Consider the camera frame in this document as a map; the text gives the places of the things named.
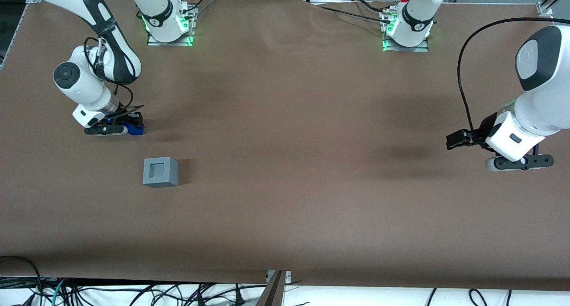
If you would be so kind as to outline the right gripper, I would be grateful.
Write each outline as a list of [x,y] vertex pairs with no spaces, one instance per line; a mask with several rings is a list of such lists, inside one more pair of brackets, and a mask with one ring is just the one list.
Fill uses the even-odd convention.
[[[116,103],[108,103],[98,110],[88,110],[84,105],[79,104],[73,111],[73,117],[79,123],[79,125],[88,129],[96,123],[101,122],[106,119],[107,115],[113,114],[117,110]],[[134,112],[129,114],[120,114],[114,118],[114,125],[120,125],[122,122],[128,121],[130,119],[130,125],[143,125],[144,119],[140,112]]]

